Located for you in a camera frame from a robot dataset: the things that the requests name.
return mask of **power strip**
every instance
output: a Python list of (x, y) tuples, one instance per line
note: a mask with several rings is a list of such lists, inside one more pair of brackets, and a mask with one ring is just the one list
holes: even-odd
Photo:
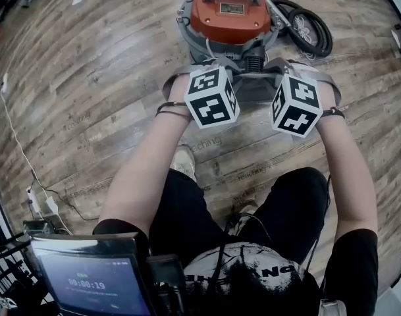
[(41, 211), (41, 206), (38, 203), (38, 199), (36, 199), (35, 191), (33, 191), (30, 187), (26, 189), (26, 193), (28, 194), (29, 203), (32, 204), (35, 213), (39, 213)]

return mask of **sneaker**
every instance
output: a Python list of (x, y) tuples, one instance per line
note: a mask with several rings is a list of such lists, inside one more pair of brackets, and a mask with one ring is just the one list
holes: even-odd
[(195, 166), (194, 156), (188, 145), (177, 146), (171, 168), (184, 173), (197, 182), (196, 176), (194, 175)]
[(243, 215), (243, 213), (248, 213), (253, 215), (257, 211), (257, 203), (254, 200), (248, 200), (243, 203), (240, 207), (233, 207), (233, 216), (238, 219), (234, 225), (228, 231), (229, 235), (238, 235), (242, 228), (246, 225), (247, 221), (250, 220), (250, 217), (247, 215)]

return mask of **knee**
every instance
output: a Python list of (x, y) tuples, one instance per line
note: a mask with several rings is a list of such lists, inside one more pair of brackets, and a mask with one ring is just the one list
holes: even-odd
[(295, 184), (297, 186), (322, 186), (326, 189), (326, 178), (322, 172), (313, 167), (303, 167), (280, 176), (277, 182)]
[(195, 198), (203, 199), (203, 190), (189, 176), (170, 169), (163, 188), (161, 204), (167, 203), (167, 206), (178, 209)]

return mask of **wooden floor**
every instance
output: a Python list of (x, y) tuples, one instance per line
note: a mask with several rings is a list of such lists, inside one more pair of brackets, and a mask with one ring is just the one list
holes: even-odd
[[(390, 34), (398, 19), (387, 0), (293, 1), (321, 16), (334, 38), (332, 54), (311, 64), (340, 86), (376, 184), (381, 291), (401, 270), (401, 56)], [(10, 13), (0, 29), (0, 81), (8, 72), (7, 107), (41, 182), (90, 219), (99, 216), (114, 174), (163, 101), (162, 83), (189, 58), (175, 22), (183, 0), (72, 2), (36, 0)], [(269, 55), (307, 62), (289, 39), (279, 39)], [(230, 126), (191, 124), (184, 136), (216, 219), (234, 204), (263, 202), (287, 171), (313, 166), (328, 175), (319, 136), (277, 134), (268, 107), (243, 107)], [(25, 192), (31, 183), (0, 98), (0, 191), (16, 231), (31, 218)], [(96, 221), (83, 221), (53, 195), (66, 225), (90, 233)], [(332, 205), (311, 265), (317, 278), (335, 225)]]

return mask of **black t-shirt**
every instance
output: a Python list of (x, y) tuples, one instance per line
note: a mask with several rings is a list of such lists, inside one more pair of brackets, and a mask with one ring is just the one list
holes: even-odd
[[(115, 219), (101, 221), (94, 234), (116, 234), (140, 232), (140, 229)], [(234, 270), (221, 270), (220, 289), (223, 293), (230, 290), (231, 275), (236, 275), (236, 264), (242, 262), (254, 270), (254, 275), (265, 287), (271, 301), (293, 302), (305, 309), (316, 310), (320, 299), (340, 300), (346, 305), (348, 316), (370, 316), (374, 313), (377, 300), (378, 257), (377, 235), (367, 229), (353, 230), (339, 238), (333, 247), (325, 273), (325, 287), (321, 292), (308, 272), (293, 261), (281, 257), (269, 248), (256, 244), (238, 242), (225, 246), (223, 263)], [(218, 249), (197, 256), (186, 268), (187, 288), (190, 293), (194, 285), (203, 291), (216, 267)]]

